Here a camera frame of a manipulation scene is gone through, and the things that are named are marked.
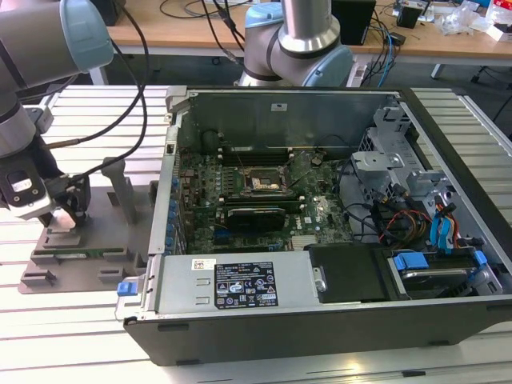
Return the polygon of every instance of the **gray base plate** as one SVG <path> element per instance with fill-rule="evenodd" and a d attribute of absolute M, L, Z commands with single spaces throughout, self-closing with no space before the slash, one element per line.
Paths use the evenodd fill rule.
<path fill-rule="evenodd" d="M 107 193 L 113 191 L 91 189 L 88 223 L 75 234 L 59 239 L 44 229 L 18 286 L 20 293 L 116 290 L 125 276 L 146 271 L 153 218 L 149 187 L 134 187 L 138 222 L 133 226 L 126 223 L 121 207 L 110 202 Z"/>

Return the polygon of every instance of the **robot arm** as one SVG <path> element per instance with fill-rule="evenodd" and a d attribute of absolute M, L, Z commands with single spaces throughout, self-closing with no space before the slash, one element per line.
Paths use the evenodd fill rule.
<path fill-rule="evenodd" d="M 339 41 L 330 0 L 282 0 L 249 8 L 240 86 L 339 86 L 352 52 Z"/>
<path fill-rule="evenodd" d="M 88 180 L 67 190 L 53 155 L 15 92 L 108 64 L 105 24 L 88 0 L 62 0 L 0 13 L 0 203 L 45 225 L 55 205 L 79 224 Z"/>

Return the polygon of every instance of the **plastic bag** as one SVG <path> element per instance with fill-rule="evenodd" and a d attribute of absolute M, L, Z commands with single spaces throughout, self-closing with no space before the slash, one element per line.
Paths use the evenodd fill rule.
<path fill-rule="evenodd" d="M 512 24 L 512 0 L 491 0 L 486 19 L 493 24 Z"/>
<path fill-rule="evenodd" d="M 443 35 L 460 34 L 467 32 L 473 34 L 471 23 L 478 18 L 478 14 L 470 9 L 470 5 L 464 0 L 452 14 L 442 15 L 435 21 L 436 27 Z"/>

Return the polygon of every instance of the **metal workbench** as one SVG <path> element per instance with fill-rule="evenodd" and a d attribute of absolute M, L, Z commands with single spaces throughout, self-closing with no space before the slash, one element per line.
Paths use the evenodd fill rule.
<path fill-rule="evenodd" d="M 124 111 L 135 93 L 132 86 L 72 86 L 64 90 L 50 100 L 55 119 L 46 141 L 80 137 L 103 128 Z M 126 161 L 126 172 L 135 185 L 158 178 L 167 126 L 165 93 L 165 86 L 146 90 L 150 113 L 147 137 Z M 507 198 L 494 198 L 512 198 L 512 167 L 507 166 L 510 157 L 501 152 L 508 150 L 508 144 L 499 131 L 468 98 L 448 90 L 417 93 L 466 163 L 473 164 L 470 168 L 475 174 L 485 178 L 479 179 L 493 199 L 497 204 L 504 203 L 499 208 L 507 214 Z M 65 172 L 77 173 L 100 163 L 105 156 L 124 152 L 137 140 L 141 121 L 142 110 L 137 108 L 107 136 L 55 150 L 59 166 Z M 435 164 L 432 156 L 429 160 Z M 489 176 L 486 170 L 500 171 L 500 178 Z M 91 184 L 105 185 L 107 179 L 94 175 Z M 0 210 L 1 383 L 512 382 L 512 322 L 493 326 L 457 346 L 205 366 L 155 366 L 115 321 L 115 292 L 18 293 L 17 284 L 41 229 L 35 220 L 23 222 Z M 404 377 L 409 375 L 403 372 L 411 370 L 424 371 L 426 376 Z"/>

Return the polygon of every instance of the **sticker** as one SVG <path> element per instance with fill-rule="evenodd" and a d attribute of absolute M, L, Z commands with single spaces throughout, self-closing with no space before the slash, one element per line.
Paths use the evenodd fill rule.
<path fill-rule="evenodd" d="M 87 258 L 86 254 L 57 254 L 55 255 L 58 259 L 67 259 L 67 258 Z"/>
<path fill-rule="evenodd" d="M 216 258 L 194 258 L 192 259 L 192 270 L 213 270 Z"/>
<path fill-rule="evenodd" d="M 494 0 L 493 3 L 506 10 L 512 10 L 512 0 Z"/>
<path fill-rule="evenodd" d="M 270 106 L 270 112 L 286 112 L 288 110 L 288 104 L 275 102 Z"/>
<path fill-rule="evenodd" d="M 278 306 L 272 262 L 214 264 L 215 306 L 220 310 Z"/>

